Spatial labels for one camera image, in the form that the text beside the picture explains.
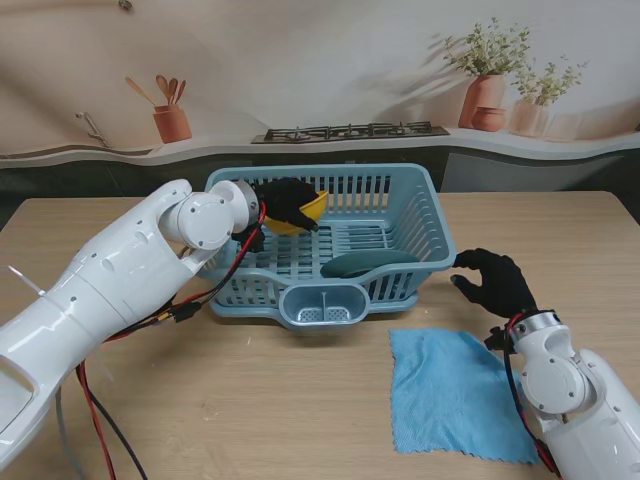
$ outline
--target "green plate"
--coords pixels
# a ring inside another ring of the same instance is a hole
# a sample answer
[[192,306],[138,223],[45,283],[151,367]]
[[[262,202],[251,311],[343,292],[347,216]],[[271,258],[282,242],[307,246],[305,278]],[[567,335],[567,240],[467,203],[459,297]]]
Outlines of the green plate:
[[320,269],[320,274],[324,278],[355,278],[383,265],[419,261],[413,255],[399,250],[362,250],[328,261]]

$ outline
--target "countertop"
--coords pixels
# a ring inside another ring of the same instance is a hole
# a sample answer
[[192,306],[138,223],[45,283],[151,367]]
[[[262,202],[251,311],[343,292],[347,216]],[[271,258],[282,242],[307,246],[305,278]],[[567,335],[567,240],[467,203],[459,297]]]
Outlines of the countertop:
[[[640,227],[615,197],[561,192],[440,198],[458,249],[483,246],[511,255],[538,305],[555,308],[571,327],[574,347],[606,358],[640,398]],[[89,238],[137,201],[29,200],[0,232],[0,265],[14,265],[49,288]],[[389,329],[442,327],[482,340],[501,323],[464,300],[450,274],[434,274],[411,311],[372,316],[341,335],[294,336],[271,321],[225,320],[203,310],[182,324],[103,346],[99,361],[89,359],[89,381],[154,480],[555,478],[541,466],[394,451]],[[7,270],[0,278],[0,322],[6,322],[35,293]],[[475,272],[470,278],[478,280]],[[180,296],[204,285],[195,280]],[[70,442],[88,478],[106,478],[74,378],[65,383],[63,402]],[[119,478],[138,478],[117,439],[109,434],[108,441]],[[72,478],[53,413],[2,478]]]
[[196,136],[189,140],[160,146],[147,147],[147,154],[140,148],[129,154],[92,148],[58,151],[60,148],[37,152],[34,156],[25,153],[0,155],[0,168],[35,167],[56,165],[82,160],[108,160],[134,165],[164,165],[205,155],[216,154],[264,154],[264,153],[320,153],[346,150],[416,148],[429,146],[461,147],[510,155],[531,160],[576,160],[594,157],[621,150],[640,148],[640,132],[630,132],[599,140],[577,140],[557,143],[543,139],[519,137],[506,132],[482,132],[464,128],[445,127],[451,135],[434,137],[411,137],[395,139],[362,139],[306,144],[251,144],[258,134]]

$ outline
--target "wall mural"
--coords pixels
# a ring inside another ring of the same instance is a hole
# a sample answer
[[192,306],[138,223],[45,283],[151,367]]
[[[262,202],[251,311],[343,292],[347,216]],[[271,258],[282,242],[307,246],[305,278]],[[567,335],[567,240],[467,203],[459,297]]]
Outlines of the wall mural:
[[0,153],[371,122],[568,148],[638,135],[640,2],[131,3],[3,2]]
[[[445,40],[447,59],[457,70],[474,78],[465,96],[458,126],[497,132],[507,127],[506,110],[500,108],[504,99],[506,83],[513,74],[511,85],[520,93],[510,112],[507,130],[514,135],[542,137],[549,125],[549,105],[562,95],[580,85],[583,70],[588,61],[569,64],[561,55],[558,65],[547,63],[543,72],[535,69],[535,58],[529,58],[529,29],[517,25],[508,30],[501,29],[496,17],[491,24],[476,23],[466,37]],[[575,140],[580,126],[580,115],[558,112],[554,115],[548,139],[555,141]]]

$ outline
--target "wooden spoon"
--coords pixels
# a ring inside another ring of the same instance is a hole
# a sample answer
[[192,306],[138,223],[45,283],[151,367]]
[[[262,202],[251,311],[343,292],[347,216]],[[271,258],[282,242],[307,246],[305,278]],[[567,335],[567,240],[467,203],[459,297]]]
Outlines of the wooden spoon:
[[171,93],[171,100],[169,100],[169,103],[174,103],[173,99],[175,98],[177,89],[178,89],[178,79],[172,78],[171,80],[169,80],[169,92]]
[[151,102],[151,104],[154,107],[157,107],[158,105],[156,105],[156,102],[154,102],[153,100],[151,100],[151,97],[149,95],[147,95],[146,93],[144,93],[144,91],[138,86],[138,84],[136,82],[133,81],[133,79],[129,78],[129,77],[124,77],[124,80],[127,82],[127,84],[129,84],[129,86],[131,88],[133,88],[136,92],[138,92],[140,95],[142,95],[144,98],[146,98],[147,100],[149,100]]
[[180,98],[182,97],[182,92],[184,92],[184,87],[187,86],[187,81],[183,80],[182,83],[180,83],[180,88],[178,89],[178,94],[176,95],[175,100],[173,101],[173,103],[178,103],[178,101],[180,101]]
[[169,101],[171,100],[171,92],[169,91],[169,84],[167,83],[167,79],[162,75],[156,75],[156,83],[158,84],[158,87],[160,87],[160,90],[162,91],[164,97],[167,99],[167,105],[169,105]]

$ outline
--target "utensil holder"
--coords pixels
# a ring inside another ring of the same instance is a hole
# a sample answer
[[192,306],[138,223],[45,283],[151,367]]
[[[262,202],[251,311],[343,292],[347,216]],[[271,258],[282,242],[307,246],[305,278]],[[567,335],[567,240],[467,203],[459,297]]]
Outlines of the utensil holder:
[[322,282],[293,285],[280,295],[280,315],[292,330],[342,330],[369,311],[367,291],[357,284]]
[[173,143],[191,138],[187,116],[178,105],[155,107],[153,119],[163,143]]

